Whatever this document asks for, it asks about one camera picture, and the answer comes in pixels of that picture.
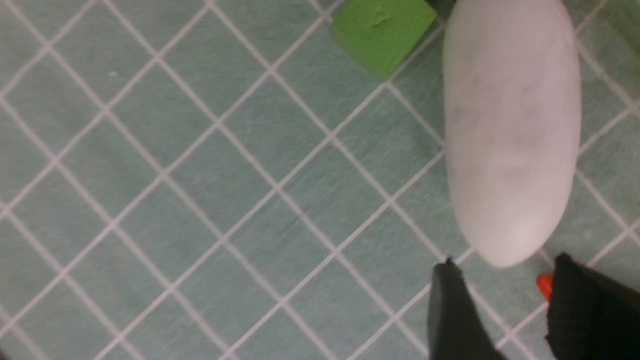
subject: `orange object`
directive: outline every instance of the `orange object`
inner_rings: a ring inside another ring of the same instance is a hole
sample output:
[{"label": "orange object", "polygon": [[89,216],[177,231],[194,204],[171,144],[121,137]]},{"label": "orange object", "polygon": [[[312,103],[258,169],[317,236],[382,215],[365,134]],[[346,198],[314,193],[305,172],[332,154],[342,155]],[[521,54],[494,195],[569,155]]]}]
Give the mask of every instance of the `orange object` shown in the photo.
[{"label": "orange object", "polygon": [[536,279],[536,284],[542,296],[547,302],[551,301],[551,293],[554,289],[554,276],[552,274],[540,274]]}]

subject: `teal tile floor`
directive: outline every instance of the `teal tile floor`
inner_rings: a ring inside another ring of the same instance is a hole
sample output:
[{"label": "teal tile floor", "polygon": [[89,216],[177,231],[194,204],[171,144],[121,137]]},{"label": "teal tile floor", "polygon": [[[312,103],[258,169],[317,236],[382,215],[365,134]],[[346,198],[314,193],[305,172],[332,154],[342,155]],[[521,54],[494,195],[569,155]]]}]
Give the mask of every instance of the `teal tile floor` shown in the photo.
[{"label": "teal tile floor", "polygon": [[0,1],[12,360],[424,359],[446,256],[496,345],[546,360],[534,277],[555,255],[640,290],[637,0],[565,1],[579,169],[556,232],[509,270],[453,218],[445,21],[379,83],[332,40],[341,2]]}]

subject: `white oval object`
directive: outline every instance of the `white oval object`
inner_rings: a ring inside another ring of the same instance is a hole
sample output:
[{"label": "white oval object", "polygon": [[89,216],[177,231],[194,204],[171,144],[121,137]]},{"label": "white oval object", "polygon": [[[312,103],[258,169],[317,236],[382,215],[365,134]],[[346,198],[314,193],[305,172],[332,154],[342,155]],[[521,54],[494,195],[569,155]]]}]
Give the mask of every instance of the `white oval object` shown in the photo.
[{"label": "white oval object", "polygon": [[580,144],[580,69],[560,0],[458,0],[444,42],[449,191],[469,244],[494,266],[558,225]]}]

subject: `square tile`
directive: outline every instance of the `square tile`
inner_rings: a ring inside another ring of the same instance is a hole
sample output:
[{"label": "square tile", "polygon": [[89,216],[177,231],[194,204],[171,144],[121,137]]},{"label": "square tile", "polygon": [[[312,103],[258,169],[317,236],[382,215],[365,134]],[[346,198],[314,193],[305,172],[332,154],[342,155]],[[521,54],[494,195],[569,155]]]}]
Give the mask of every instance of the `square tile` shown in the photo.
[{"label": "square tile", "polygon": [[106,224],[53,170],[13,210],[61,264],[66,265]]},{"label": "square tile", "polygon": [[451,206],[444,160],[402,194],[398,204],[446,256],[456,258],[469,248]]},{"label": "square tile", "polygon": [[53,288],[20,326],[51,360],[93,359],[113,339],[65,284]]},{"label": "square tile", "polygon": [[356,357],[357,360],[422,360],[424,357],[404,336],[392,325],[382,336],[374,341],[367,350]]},{"label": "square tile", "polygon": [[286,191],[336,245],[383,204],[376,190],[332,145],[304,166]]},{"label": "square tile", "polygon": [[226,250],[216,251],[180,290],[229,344],[276,304]]},{"label": "square tile", "polygon": [[86,0],[56,0],[41,2],[38,0],[15,0],[36,28],[46,38],[51,39],[71,19]]},{"label": "square tile", "polygon": [[278,83],[267,79],[226,122],[267,171],[285,177],[324,133]]},{"label": "square tile", "polygon": [[633,99],[640,96],[639,23],[636,0],[611,1],[580,36],[591,55]]},{"label": "square tile", "polygon": [[49,146],[59,152],[98,109],[74,80],[47,56],[7,95],[7,101]]},{"label": "square tile", "polygon": [[112,216],[156,176],[151,166],[106,119],[93,128],[63,162]]},{"label": "square tile", "polygon": [[282,295],[329,255],[278,195],[235,232],[230,241]]},{"label": "square tile", "polygon": [[169,279],[182,275],[217,238],[161,184],[122,220],[122,228]]},{"label": "square tile", "polygon": [[154,67],[114,113],[162,166],[173,163],[211,121],[164,70]]},{"label": "square tile", "polygon": [[199,0],[115,0],[120,12],[133,26],[160,50],[182,29],[204,5]]},{"label": "square tile", "polygon": [[396,212],[389,209],[343,253],[396,311],[431,282],[431,267],[436,260]]},{"label": "square tile", "polygon": [[0,304],[13,315],[56,274],[7,220],[0,222],[0,239]]},{"label": "square tile", "polygon": [[513,343],[509,341],[498,349],[502,355],[506,356],[509,360],[528,360],[527,356]]},{"label": "square tile", "polygon": [[413,115],[387,90],[358,114],[339,133],[339,138],[391,194],[440,150]]},{"label": "square tile", "polygon": [[536,277],[551,268],[537,254],[507,269],[496,269],[473,253],[460,266],[489,306],[509,327],[514,327],[544,302],[536,287]]},{"label": "square tile", "polygon": [[587,263],[621,231],[589,190],[575,180],[569,205],[544,249],[553,258],[567,252],[574,260]]},{"label": "square tile", "polygon": [[551,348],[545,340],[547,333],[547,312],[543,311],[518,332],[518,339],[524,343],[536,359],[555,360]]},{"label": "square tile", "polygon": [[113,233],[91,250],[71,274],[121,329],[164,290]]},{"label": "square tile", "polygon": [[0,4],[0,88],[36,54],[40,45],[6,5]]},{"label": "square tile", "polygon": [[578,167],[627,221],[640,217],[640,119],[629,115],[578,159]]},{"label": "square tile", "polygon": [[271,189],[219,132],[201,143],[172,176],[224,232]]},{"label": "square tile", "polygon": [[580,139],[584,143],[623,111],[625,105],[582,58],[580,59],[580,72],[582,78],[582,128]]},{"label": "square tile", "polygon": [[127,353],[122,346],[118,345],[112,348],[104,357],[104,360],[133,360],[131,355]]},{"label": "square tile", "polygon": [[308,0],[221,0],[218,6],[272,63],[319,17]]},{"label": "square tile", "polygon": [[264,72],[262,65],[211,12],[164,58],[217,116],[227,111]]},{"label": "square tile", "polygon": [[171,297],[127,336],[147,360],[217,359],[220,349]]},{"label": "square tile", "polygon": [[338,47],[326,24],[291,54],[280,73],[330,129],[378,86],[373,74]]},{"label": "square tile", "polygon": [[37,360],[27,346],[12,332],[6,333],[0,340],[1,355],[11,360]]},{"label": "square tile", "polygon": [[279,310],[237,350],[243,360],[324,360],[302,330]]},{"label": "square tile", "polygon": [[8,203],[47,163],[34,143],[0,110],[0,199]]},{"label": "square tile", "polygon": [[56,47],[104,102],[150,58],[102,3],[93,5]]},{"label": "square tile", "polygon": [[402,95],[440,137],[444,137],[443,42],[444,34],[441,33],[393,80]]},{"label": "square tile", "polygon": [[573,26],[578,26],[600,0],[563,0]]},{"label": "square tile", "polygon": [[638,259],[640,259],[640,244],[627,237],[611,249],[593,268],[629,288],[640,291]]},{"label": "square tile", "polygon": [[336,260],[289,303],[339,359],[349,357],[389,319]]}]

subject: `green block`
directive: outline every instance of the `green block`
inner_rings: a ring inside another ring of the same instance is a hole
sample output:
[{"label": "green block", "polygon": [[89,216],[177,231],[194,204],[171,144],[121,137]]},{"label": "green block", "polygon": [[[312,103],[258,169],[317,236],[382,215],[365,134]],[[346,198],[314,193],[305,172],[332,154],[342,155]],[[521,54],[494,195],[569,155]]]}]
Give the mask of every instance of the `green block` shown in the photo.
[{"label": "green block", "polygon": [[436,18],[424,0],[350,0],[333,20],[340,46],[388,80]]}]

